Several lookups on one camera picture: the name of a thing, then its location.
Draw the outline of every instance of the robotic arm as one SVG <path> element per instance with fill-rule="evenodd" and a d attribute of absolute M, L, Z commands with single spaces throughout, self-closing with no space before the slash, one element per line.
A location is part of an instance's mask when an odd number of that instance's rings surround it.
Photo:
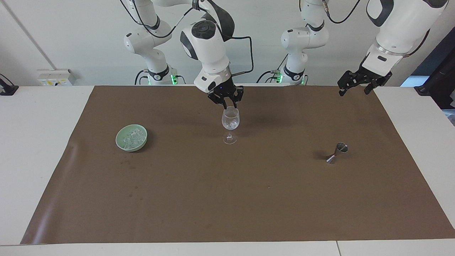
<path fill-rule="evenodd" d="M 128 0 L 128 3 L 128 9 L 133 18 L 140 23 L 140 15 L 142 22 L 157 37 L 150 35 L 141 26 L 124 37 L 125 47 L 145 59 L 149 81 L 152 85 L 172 84 L 172 75 L 176 75 L 177 71 L 166 62 L 162 51 L 154 49 L 172 38 L 172 34 L 169 34 L 171 27 L 160 20 L 150 0 Z"/>
<path fill-rule="evenodd" d="M 226 97 L 237 107 L 237 102 L 242 100 L 243 87 L 234 85 L 224 45 L 234 34 L 234 21 L 212 0 L 193 0 L 192 5 L 194 9 L 206 12 L 201 21 L 191 24 L 180 34 L 180 42 L 187 55 L 202 63 L 202 70 L 194 84 L 225 109 Z"/>
<path fill-rule="evenodd" d="M 319 48 L 329 41 L 329 31 L 324 27 L 322 0 L 304 0 L 302 19 L 307 22 L 303 28 L 290 29 L 281 36 L 281 44 L 289 53 L 288 60 L 281 68 L 282 82 L 300 84 L 305 72 L 308 55 L 305 49 Z"/>
<path fill-rule="evenodd" d="M 359 84 L 368 84 L 365 93 L 383 86 L 413 45 L 428 33 L 448 0 L 369 0 L 367 14 L 380 28 L 375 42 L 357 72 L 346 71 L 338 81 L 340 96 Z"/>

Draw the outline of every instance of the metal jigger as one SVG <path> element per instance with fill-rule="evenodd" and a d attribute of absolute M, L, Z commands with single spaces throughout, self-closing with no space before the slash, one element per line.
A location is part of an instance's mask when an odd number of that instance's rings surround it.
<path fill-rule="evenodd" d="M 337 156 L 342 155 L 348 151 L 348 146 L 343 142 L 338 142 L 335 153 L 327 159 L 327 163 L 334 164 Z"/>

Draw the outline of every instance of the green led light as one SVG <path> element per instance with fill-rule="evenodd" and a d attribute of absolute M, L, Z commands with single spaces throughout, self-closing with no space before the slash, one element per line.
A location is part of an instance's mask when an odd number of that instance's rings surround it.
<path fill-rule="evenodd" d="M 177 79 L 177 77 L 175 77 L 175 75 L 171 75 L 171 79 L 172 79 L 172 84 L 173 85 L 178 84 L 178 79 Z"/>
<path fill-rule="evenodd" d="M 273 76 L 277 77 L 275 79 L 275 83 L 281 83 L 283 81 L 283 75 L 281 74 L 280 71 L 276 71 L 275 73 L 273 73 Z"/>
<path fill-rule="evenodd" d="M 303 79 L 302 79 L 302 84 L 303 84 L 303 85 L 306 85 L 307 82 L 308 82 L 308 76 L 307 76 L 307 75 L 304 75 L 304 76 L 303 76 Z"/>

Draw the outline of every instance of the brown paper mat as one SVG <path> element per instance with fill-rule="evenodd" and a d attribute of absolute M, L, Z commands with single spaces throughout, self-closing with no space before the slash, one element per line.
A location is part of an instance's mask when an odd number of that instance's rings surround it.
<path fill-rule="evenodd" d="M 375 94 L 337 90 L 248 87 L 225 145 L 194 87 L 96 87 L 22 244 L 455 238 Z M 132 123 L 135 154 L 115 145 Z"/>

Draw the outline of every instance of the electrical socket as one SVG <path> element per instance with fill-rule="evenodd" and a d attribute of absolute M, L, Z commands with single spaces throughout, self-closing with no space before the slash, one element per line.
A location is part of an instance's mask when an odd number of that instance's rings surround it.
<path fill-rule="evenodd" d="M 69 69 L 39 69 L 38 71 L 41 73 L 38 81 L 43 86 L 72 86 L 76 82 L 76 78 Z"/>

